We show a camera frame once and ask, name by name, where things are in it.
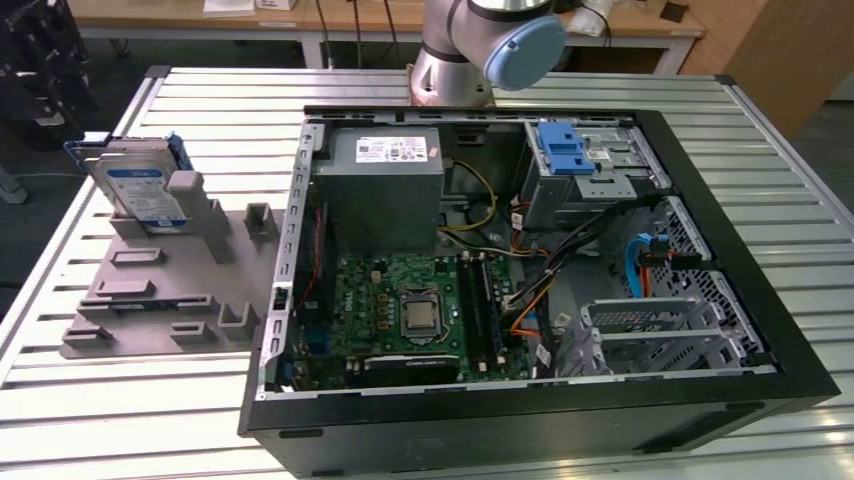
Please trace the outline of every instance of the ram slot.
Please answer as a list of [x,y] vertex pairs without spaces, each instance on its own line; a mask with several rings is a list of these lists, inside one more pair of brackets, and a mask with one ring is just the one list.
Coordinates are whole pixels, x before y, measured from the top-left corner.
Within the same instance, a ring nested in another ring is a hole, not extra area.
[[503,363],[497,304],[492,298],[489,273],[479,258],[456,262],[459,304],[465,330],[465,351],[473,371]]

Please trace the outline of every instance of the metal table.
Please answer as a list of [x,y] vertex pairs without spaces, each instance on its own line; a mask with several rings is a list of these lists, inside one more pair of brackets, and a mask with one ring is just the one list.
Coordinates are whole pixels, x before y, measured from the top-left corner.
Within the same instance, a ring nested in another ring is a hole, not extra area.
[[[152,72],[116,133],[176,130],[224,208],[257,201],[284,206],[303,105],[407,103],[405,77],[396,71]],[[711,77],[552,75],[526,91],[497,92],[497,105],[664,113],[843,394],[692,452],[404,477],[851,478],[854,222],[740,90]],[[283,478],[272,457],[235,434],[248,353],[58,356],[107,251],[109,212],[87,180],[0,327],[0,469],[28,479]]]

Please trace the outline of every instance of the green motherboard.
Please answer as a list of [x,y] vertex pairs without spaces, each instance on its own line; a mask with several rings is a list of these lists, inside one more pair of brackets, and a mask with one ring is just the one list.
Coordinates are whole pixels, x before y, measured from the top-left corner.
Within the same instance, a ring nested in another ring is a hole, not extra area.
[[[325,355],[313,356],[311,389],[351,386],[339,373],[341,359],[347,359],[347,372],[352,374],[357,359],[388,355],[459,357],[456,382],[528,378],[528,356],[522,342],[504,349],[500,364],[487,369],[469,365],[471,330],[464,325],[465,309],[460,305],[465,292],[459,291],[457,282],[460,261],[453,256],[403,255],[339,259],[333,322],[325,334],[308,332],[328,343]],[[488,270],[491,299],[496,301],[511,293],[507,262],[496,256],[485,259],[483,265]]]

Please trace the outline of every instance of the wooden desk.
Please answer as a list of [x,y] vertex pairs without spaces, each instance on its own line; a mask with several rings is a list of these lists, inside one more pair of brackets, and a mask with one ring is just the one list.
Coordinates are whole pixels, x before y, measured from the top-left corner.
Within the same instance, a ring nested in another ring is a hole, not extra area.
[[[321,0],[332,41],[355,41],[352,6],[345,0]],[[421,1],[391,0],[395,29],[401,42],[420,42]],[[249,17],[204,18],[204,0],[69,0],[87,38],[157,38],[195,40],[297,40],[305,66],[323,68],[321,24],[315,0],[300,0],[291,11],[257,10]],[[572,14],[564,14],[568,22]],[[388,42],[391,33],[381,0],[359,1],[365,42]],[[643,15],[634,7],[615,8],[608,18],[615,47],[666,50],[655,73],[675,74],[694,40],[706,29],[687,15],[682,23]],[[603,38],[572,35],[568,45],[602,46]]]

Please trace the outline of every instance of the yellow wire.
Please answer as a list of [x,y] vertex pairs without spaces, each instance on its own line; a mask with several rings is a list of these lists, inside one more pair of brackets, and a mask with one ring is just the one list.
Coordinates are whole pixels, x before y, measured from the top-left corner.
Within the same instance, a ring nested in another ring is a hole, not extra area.
[[488,213],[488,215],[485,216],[485,218],[483,220],[480,220],[476,223],[472,223],[471,225],[457,225],[457,226],[439,227],[439,231],[440,232],[464,232],[467,230],[473,230],[476,228],[480,228],[483,225],[489,223],[489,220],[492,220],[492,217],[495,216],[495,211],[497,210],[497,202],[495,200],[495,192],[492,192],[492,187],[489,186],[489,182],[485,181],[485,178],[483,178],[483,175],[480,175],[480,173],[477,173],[477,171],[472,168],[472,166],[468,165],[465,162],[461,162],[459,160],[453,160],[453,163],[456,165],[459,165],[460,167],[463,167],[465,170],[468,170],[471,172],[471,174],[477,178],[477,180],[483,184],[483,188],[485,188],[487,192],[489,193],[489,202],[491,202],[492,205],[489,207],[489,213]]

